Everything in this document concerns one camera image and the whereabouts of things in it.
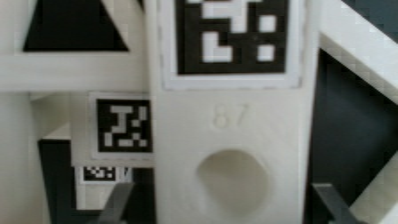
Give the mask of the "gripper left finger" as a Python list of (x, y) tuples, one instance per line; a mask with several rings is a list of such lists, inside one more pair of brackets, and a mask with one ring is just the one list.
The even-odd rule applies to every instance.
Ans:
[(97, 224), (157, 224), (152, 184), (120, 183), (116, 185)]

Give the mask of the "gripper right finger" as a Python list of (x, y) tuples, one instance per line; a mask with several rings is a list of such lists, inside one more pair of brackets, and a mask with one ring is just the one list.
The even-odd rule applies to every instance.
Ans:
[(310, 184), (305, 224), (369, 224), (356, 217), (331, 183)]

